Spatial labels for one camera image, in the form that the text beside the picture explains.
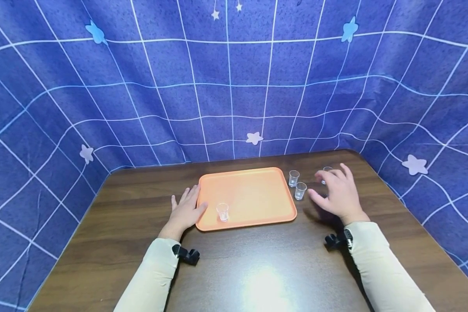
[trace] orange tray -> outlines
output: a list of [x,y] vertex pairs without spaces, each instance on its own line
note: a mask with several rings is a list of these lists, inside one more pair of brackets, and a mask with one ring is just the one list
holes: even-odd
[[[198,205],[208,208],[196,223],[201,231],[292,221],[296,207],[279,168],[207,174],[200,178]],[[217,205],[228,204],[229,219],[220,221]]]

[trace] hand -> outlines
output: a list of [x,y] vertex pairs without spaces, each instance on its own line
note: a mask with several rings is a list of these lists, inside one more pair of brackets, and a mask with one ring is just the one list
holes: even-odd
[[318,182],[326,181],[328,197],[323,198],[310,188],[308,190],[310,198],[322,209],[338,216],[344,226],[356,221],[370,221],[360,206],[352,171],[344,164],[340,166],[345,174],[341,170],[316,172],[315,177]]
[[186,188],[178,204],[175,195],[172,195],[172,213],[158,237],[180,241],[184,231],[193,226],[208,207],[205,202],[196,208],[199,193],[199,185]]

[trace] shot glass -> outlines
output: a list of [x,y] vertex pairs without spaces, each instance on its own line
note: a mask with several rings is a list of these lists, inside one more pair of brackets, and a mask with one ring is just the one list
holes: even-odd
[[289,180],[288,180],[289,187],[295,187],[296,182],[298,182],[299,177],[300,177],[300,173],[298,171],[291,170],[289,172]]
[[[322,168],[322,170],[324,170],[324,171],[330,171],[330,170],[333,170],[333,168],[332,168],[332,167],[329,167],[329,166],[326,166],[326,167]],[[326,181],[325,181],[325,180],[322,180],[321,183],[324,184],[324,185],[326,185]]]
[[229,220],[229,205],[225,203],[220,203],[217,205],[217,213],[220,217],[220,221],[225,222]]
[[295,199],[302,200],[303,194],[305,194],[306,190],[307,190],[307,185],[303,182],[298,182],[295,187]]

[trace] grid pattern fabric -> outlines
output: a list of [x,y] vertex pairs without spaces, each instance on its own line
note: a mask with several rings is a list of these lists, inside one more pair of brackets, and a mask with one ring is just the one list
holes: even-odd
[[0,1],[0,312],[116,170],[344,148],[468,275],[468,0]]

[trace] black clip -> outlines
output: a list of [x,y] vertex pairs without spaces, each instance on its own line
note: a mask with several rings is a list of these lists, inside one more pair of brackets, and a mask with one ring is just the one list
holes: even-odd
[[196,249],[191,249],[191,251],[187,251],[187,249],[183,248],[179,244],[176,244],[172,247],[173,253],[185,263],[195,266],[199,259],[200,259],[200,252]]
[[348,247],[348,249],[351,250],[352,241],[352,234],[349,230],[346,229],[343,232],[340,232],[338,236],[336,236],[335,234],[329,234],[325,237],[325,245],[329,250],[336,250],[340,246],[344,246],[345,244]]

